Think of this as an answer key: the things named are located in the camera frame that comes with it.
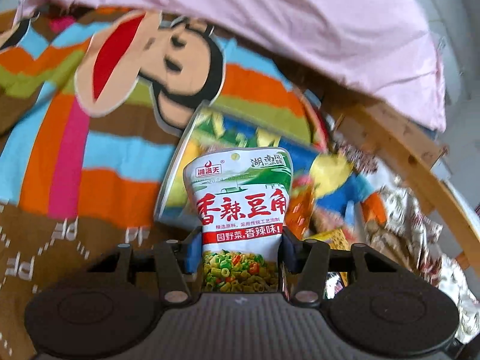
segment spicy green bean snack packet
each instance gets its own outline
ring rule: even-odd
[[[219,151],[186,166],[183,180],[203,227],[204,290],[277,290],[291,179],[290,155],[277,147]]]

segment pink stripe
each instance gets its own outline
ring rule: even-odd
[[[75,98],[63,133],[50,188],[49,216],[51,218],[64,219],[77,216],[89,122],[89,116],[83,112]]]
[[[75,17],[64,16],[64,17],[59,17],[58,19],[51,19],[49,24],[50,24],[50,29],[54,33],[60,33],[75,22],[76,22]]]

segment cartoon face print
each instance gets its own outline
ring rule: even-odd
[[[30,20],[34,20],[36,17],[33,17],[32,19],[23,19],[10,30],[0,33],[0,53],[10,47],[18,45],[28,31]]]
[[[90,116],[119,107],[138,79],[151,85],[165,130],[180,132],[203,100],[217,97],[224,58],[211,39],[213,27],[184,17],[160,24],[159,14],[131,12],[95,35],[75,76],[79,103]]]

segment snack bag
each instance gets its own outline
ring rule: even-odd
[[[314,209],[314,180],[307,173],[293,176],[290,205],[286,212],[285,224],[298,239],[303,239],[310,226],[310,217]]]
[[[229,149],[186,166],[183,179],[202,221],[203,289],[278,289],[278,247],[292,162],[281,148]]]

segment gray plastic surface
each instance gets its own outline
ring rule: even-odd
[[[320,312],[277,294],[204,294],[191,307],[167,311],[137,346],[112,360],[381,359],[342,341]],[[54,360],[41,354],[38,360]],[[447,360],[437,352],[417,359]]]

